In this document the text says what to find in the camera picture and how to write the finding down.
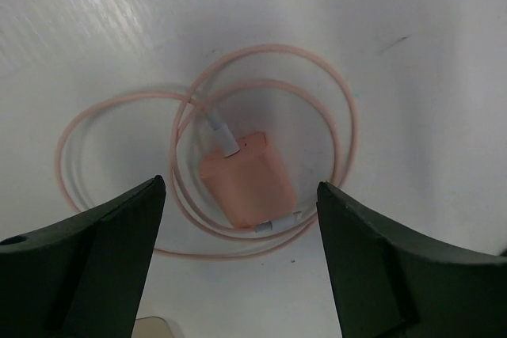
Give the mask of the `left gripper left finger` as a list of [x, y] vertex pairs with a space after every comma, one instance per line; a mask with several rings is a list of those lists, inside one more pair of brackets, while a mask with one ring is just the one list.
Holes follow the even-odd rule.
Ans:
[[129, 337], [162, 220], [156, 176], [1, 242], [3, 337]]

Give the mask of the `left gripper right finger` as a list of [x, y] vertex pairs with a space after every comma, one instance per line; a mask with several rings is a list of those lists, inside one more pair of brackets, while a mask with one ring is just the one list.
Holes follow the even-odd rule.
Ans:
[[317, 193], [344, 337], [505, 336], [505, 256], [428, 237], [332, 184]]

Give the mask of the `pink charger plug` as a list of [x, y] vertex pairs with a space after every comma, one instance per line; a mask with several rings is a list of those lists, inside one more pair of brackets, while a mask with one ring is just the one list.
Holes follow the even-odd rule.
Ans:
[[219, 151], [200, 163], [205, 187], [236, 229], [254, 227], [295, 211], [296, 193], [274, 145], [264, 131], [238, 140], [239, 152]]

